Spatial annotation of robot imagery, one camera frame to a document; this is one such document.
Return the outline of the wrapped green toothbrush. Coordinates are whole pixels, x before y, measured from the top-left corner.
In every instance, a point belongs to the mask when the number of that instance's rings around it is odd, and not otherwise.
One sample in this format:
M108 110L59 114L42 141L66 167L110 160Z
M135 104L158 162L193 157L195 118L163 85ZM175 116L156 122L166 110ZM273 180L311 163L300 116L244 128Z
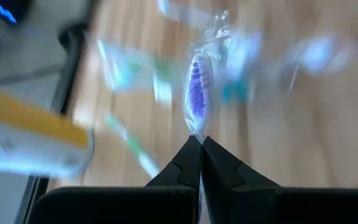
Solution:
M149 177L152 179L156 177L160 173L156 160L139 144L137 139L127 130L127 128L110 113L104 115L104 120L109 128L118 133L118 135L120 135L126 142L129 150Z
M117 92L153 90L155 101L170 105L178 78L174 61L142 50L96 39L104 82Z

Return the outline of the white yellow wipes canister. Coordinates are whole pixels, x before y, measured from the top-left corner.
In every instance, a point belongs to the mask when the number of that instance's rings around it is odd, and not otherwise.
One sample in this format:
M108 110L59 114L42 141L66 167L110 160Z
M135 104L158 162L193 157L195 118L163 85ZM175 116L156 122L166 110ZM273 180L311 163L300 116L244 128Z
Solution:
M0 171L72 178L86 170L93 148L91 131L0 91Z

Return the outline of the blue toothbrush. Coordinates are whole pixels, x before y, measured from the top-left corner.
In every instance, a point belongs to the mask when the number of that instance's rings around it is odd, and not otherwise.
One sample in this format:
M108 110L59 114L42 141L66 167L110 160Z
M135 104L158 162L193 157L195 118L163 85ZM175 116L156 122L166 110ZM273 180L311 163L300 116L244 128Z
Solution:
M300 41L288 60L312 76L334 75L351 63L356 52L353 40L327 33Z

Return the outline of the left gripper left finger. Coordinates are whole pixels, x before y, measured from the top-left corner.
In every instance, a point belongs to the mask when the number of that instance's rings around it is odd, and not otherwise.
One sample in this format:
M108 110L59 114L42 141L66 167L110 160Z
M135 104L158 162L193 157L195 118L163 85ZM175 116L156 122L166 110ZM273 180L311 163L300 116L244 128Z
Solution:
M201 143L190 136L143 187L64 187L35 203L28 224L198 224Z

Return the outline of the purple toothbrush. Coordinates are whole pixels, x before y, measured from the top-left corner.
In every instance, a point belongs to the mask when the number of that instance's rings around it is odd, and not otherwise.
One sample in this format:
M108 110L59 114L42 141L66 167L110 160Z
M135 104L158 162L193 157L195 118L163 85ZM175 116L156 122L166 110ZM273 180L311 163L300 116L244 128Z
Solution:
M223 73L230 39L228 11L221 11L201 26L190 44L189 69L184 88L183 114L190 133L203 143L213 119L215 79Z

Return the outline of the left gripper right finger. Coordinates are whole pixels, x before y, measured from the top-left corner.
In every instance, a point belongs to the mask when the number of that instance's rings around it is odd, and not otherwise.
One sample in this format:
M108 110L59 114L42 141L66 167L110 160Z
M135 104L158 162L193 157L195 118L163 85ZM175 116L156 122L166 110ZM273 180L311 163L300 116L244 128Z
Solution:
M212 224L358 224L358 189L282 187L211 138L203 148Z

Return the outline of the clear acrylic holder cup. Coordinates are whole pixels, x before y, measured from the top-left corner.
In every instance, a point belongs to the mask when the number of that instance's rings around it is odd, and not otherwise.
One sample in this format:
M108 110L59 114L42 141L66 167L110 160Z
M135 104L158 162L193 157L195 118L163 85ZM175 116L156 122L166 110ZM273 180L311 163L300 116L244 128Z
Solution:
M224 41L223 65L218 73L223 86L230 82L242 80L250 84L250 74L254 69L263 35L258 30L234 30Z

